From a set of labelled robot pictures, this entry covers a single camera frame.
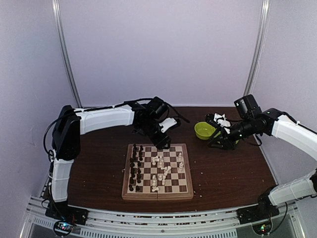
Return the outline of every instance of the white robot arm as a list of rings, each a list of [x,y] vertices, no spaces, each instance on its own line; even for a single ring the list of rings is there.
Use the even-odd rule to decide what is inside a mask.
[[[229,120],[218,114],[206,116],[206,122],[216,127],[209,142],[210,147],[232,150],[236,146],[236,140],[265,133],[289,142],[317,161],[316,132],[301,125],[286,112],[274,108],[262,112],[252,95],[247,95],[234,103],[242,119],[236,124],[231,125]],[[277,205],[316,194],[317,173],[314,170],[292,182],[268,189],[259,196],[259,204],[256,207],[239,209],[237,213],[240,223],[254,222],[278,215]]]
[[[52,162],[49,172],[50,204],[47,216],[85,224],[87,210],[69,207],[67,204],[68,180],[71,166],[80,153],[80,135],[113,126],[132,125],[136,133],[147,136],[158,149],[168,149],[171,140],[166,131],[180,126],[179,118],[189,122],[170,104],[158,97],[147,99],[150,100],[147,104],[138,103],[143,100],[145,99],[103,108],[74,109],[70,105],[63,107],[59,118],[52,123],[56,122],[52,150],[46,149],[44,139],[44,148]],[[165,112],[168,114],[169,108],[172,108],[177,116],[166,116],[160,120]]]

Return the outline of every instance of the wooden chessboard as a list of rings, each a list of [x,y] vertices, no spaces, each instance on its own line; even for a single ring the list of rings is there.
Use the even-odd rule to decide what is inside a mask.
[[[136,157],[139,160],[140,145],[137,144]],[[189,200],[194,196],[192,178],[190,175],[190,168],[188,162],[188,154],[186,144],[171,144],[169,149],[158,150],[151,144],[144,144],[143,146],[143,160],[140,161],[141,165],[138,167],[137,161],[134,162],[135,175],[137,169],[141,170],[141,182],[137,183],[137,177],[134,177],[132,184],[133,191],[129,189],[129,180],[131,177],[130,158],[133,153],[133,145],[128,146],[124,181],[122,187],[122,198],[124,200],[147,200],[147,201],[167,201],[167,200]],[[158,163],[154,166],[152,164],[152,157],[162,155],[164,158],[164,167],[171,166],[171,171],[166,176],[165,185],[158,180],[159,191],[152,192],[152,177],[155,175],[157,178],[160,174],[164,174],[164,170],[158,168]],[[183,162],[184,168],[180,169],[179,164]]]

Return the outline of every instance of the green bowl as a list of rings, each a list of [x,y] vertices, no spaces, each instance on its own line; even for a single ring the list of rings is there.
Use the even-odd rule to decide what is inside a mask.
[[[201,140],[208,140],[215,131],[216,128],[204,121],[195,125],[196,136]]]

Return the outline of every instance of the chess piece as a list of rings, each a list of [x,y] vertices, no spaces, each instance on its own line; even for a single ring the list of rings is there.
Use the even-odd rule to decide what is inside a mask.
[[[152,192],[157,192],[157,191],[159,191],[159,187],[152,188]]]
[[[179,163],[179,168],[180,168],[180,169],[183,169],[183,168],[184,168],[184,163],[183,163],[183,162],[180,162],[180,163]]]

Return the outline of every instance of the brown tabletop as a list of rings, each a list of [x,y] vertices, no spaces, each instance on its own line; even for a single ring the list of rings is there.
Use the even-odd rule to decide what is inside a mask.
[[[186,143],[196,192],[189,201],[125,201],[121,198],[128,144],[150,143],[131,134],[133,127],[120,126],[90,132],[81,137],[81,153],[69,181],[69,204],[123,212],[187,212],[250,205],[275,185],[259,147],[243,141],[233,151],[207,146],[195,136],[194,125],[207,113],[225,113],[239,119],[235,108],[177,108],[191,122],[168,131],[172,143]],[[255,143],[253,137],[248,141]]]

